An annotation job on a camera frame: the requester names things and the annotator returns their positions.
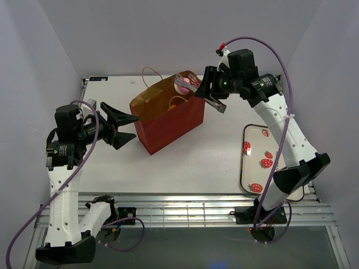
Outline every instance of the red connector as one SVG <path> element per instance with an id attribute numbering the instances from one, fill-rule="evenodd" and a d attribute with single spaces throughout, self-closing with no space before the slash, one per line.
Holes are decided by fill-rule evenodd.
<path id="1" fill-rule="evenodd" d="M 225 43 L 222 43 L 222 45 L 221 45 L 221 46 L 219 46 L 219 50 L 224 49 L 224 47 L 225 47 Z"/>

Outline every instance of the orange object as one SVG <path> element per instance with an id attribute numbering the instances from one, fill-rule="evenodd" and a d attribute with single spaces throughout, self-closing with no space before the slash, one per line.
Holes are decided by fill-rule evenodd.
<path id="1" fill-rule="evenodd" d="M 175 108 L 175 107 L 176 107 L 176 105 L 171 105 L 171 106 L 168 108 L 167 111 L 170 111 L 171 109 L 173 109 L 173 108 Z"/>

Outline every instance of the white wall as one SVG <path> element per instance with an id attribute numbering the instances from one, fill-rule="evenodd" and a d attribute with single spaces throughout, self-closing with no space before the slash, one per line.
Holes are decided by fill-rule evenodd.
<path id="1" fill-rule="evenodd" d="M 296 119 L 332 160 L 314 183 L 332 205 L 352 268 L 359 268 L 358 48 L 359 3 L 325 0 L 288 65 Z"/>
<path id="2" fill-rule="evenodd" d="M 321 0 L 40 0 L 82 78 L 139 75 L 151 66 L 163 74 L 216 65 L 215 50 L 252 35 L 268 41 L 287 63 Z M 279 71 L 261 45 L 261 72 Z M 231 45 L 236 49 L 240 45 Z"/>
<path id="3" fill-rule="evenodd" d="M 8 243 L 49 196 L 45 140 L 81 80 L 38 0 L 0 0 L 0 268 Z M 33 224 L 15 244 L 22 268 Z"/>

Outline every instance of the red paper bag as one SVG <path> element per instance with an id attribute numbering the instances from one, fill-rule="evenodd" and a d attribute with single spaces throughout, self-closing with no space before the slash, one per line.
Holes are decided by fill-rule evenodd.
<path id="1" fill-rule="evenodd" d="M 195 76 L 191 71 L 180 74 Z M 180 95 L 174 89 L 175 76 L 148 87 L 130 103 L 132 115 L 140 118 L 135 122 L 139 140 L 151 155 L 203 122 L 204 100 L 194 97 L 193 92 Z"/>

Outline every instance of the zip tie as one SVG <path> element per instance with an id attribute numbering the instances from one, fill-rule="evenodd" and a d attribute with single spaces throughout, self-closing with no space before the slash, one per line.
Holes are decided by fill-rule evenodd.
<path id="1" fill-rule="evenodd" d="M 292 119 L 292 118 L 294 118 L 295 117 L 295 115 L 294 114 L 290 114 L 290 115 L 284 115 L 283 116 L 283 119 Z"/>

